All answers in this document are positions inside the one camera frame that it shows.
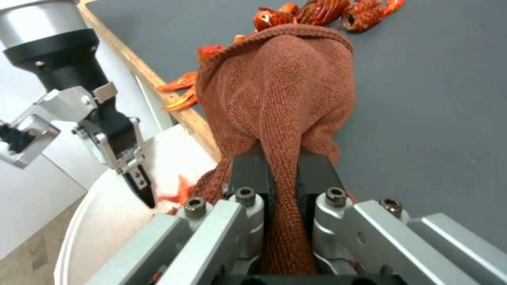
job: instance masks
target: hex socket screw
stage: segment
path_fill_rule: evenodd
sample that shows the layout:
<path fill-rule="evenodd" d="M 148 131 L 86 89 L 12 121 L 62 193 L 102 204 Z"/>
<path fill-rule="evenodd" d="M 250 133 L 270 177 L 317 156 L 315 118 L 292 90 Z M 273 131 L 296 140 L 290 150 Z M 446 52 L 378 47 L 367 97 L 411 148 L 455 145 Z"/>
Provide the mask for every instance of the hex socket screw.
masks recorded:
<path fill-rule="evenodd" d="M 396 218 L 401 218 L 403 205 L 398 199 L 393 197 L 382 198 L 379 200 L 379 204 Z"/>
<path fill-rule="evenodd" d="M 339 187 L 329 187 L 325 191 L 325 202 L 333 207 L 343 207 L 347 203 L 347 193 Z"/>
<path fill-rule="evenodd" d="M 250 187 L 241 187 L 235 191 L 234 195 L 236 196 L 236 202 L 245 207 L 250 207 L 255 204 L 256 192 Z"/>
<path fill-rule="evenodd" d="M 184 205 L 188 218 L 201 218 L 206 214 L 206 201 L 201 197 L 192 197 Z"/>

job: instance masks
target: towel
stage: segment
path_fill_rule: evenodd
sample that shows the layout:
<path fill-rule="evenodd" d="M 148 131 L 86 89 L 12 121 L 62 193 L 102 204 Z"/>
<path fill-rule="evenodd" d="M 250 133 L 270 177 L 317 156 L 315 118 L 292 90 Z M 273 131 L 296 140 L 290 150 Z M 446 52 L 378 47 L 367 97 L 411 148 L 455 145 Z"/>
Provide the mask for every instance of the towel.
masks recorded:
<path fill-rule="evenodd" d="M 355 101 L 352 59 L 352 44 L 337 31 L 286 24 L 254 33 L 199 67 L 197 94 L 222 160 L 194 195 L 222 199 L 232 158 L 260 140 L 277 185 L 263 274 L 317 273 L 295 197 L 297 162 L 301 146 L 338 161 L 333 135 Z"/>

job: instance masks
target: tiled floor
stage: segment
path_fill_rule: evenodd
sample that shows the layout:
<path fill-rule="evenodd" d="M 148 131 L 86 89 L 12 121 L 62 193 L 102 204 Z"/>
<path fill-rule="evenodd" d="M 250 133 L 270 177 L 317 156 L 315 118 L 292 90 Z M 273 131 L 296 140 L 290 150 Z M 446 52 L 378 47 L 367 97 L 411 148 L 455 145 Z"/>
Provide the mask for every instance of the tiled floor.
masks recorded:
<path fill-rule="evenodd" d="M 67 225 L 82 198 L 0 261 L 0 284 L 53 284 Z"/>

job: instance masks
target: gray table surface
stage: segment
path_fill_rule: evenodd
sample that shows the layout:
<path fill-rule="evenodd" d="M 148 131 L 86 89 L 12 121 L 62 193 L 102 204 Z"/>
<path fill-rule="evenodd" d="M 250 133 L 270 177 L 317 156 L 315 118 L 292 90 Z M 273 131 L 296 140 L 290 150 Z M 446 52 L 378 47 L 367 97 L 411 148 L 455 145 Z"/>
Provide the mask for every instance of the gray table surface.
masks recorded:
<path fill-rule="evenodd" d="M 195 49 L 252 31 L 285 0 L 100 0 L 90 10 L 158 75 L 197 68 Z M 507 252 L 505 0 L 407 0 L 355 47 L 357 101 L 336 142 L 360 200 L 443 212 Z"/>

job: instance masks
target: wooden edge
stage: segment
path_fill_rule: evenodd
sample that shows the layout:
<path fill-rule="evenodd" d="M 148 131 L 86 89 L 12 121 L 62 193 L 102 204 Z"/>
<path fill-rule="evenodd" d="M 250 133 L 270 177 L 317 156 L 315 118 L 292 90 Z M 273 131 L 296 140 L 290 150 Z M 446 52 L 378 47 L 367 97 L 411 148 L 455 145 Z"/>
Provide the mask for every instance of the wooden edge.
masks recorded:
<path fill-rule="evenodd" d="M 86 7 L 86 3 L 93 1 L 95 0 L 81 0 L 78 4 L 78 9 L 81 11 L 83 18 L 109 44 L 111 49 L 122 59 L 130 71 L 136 74 L 157 94 L 163 104 L 176 100 L 179 97 L 176 93 L 159 93 L 156 90 L 157 86 L 163 85 L 165 82 Z M 211 129 L 208 123 L 195 110 L 186 110 L 173 116 L 215 161 L 220 161 L 221 153 L 213 138 Z"/>

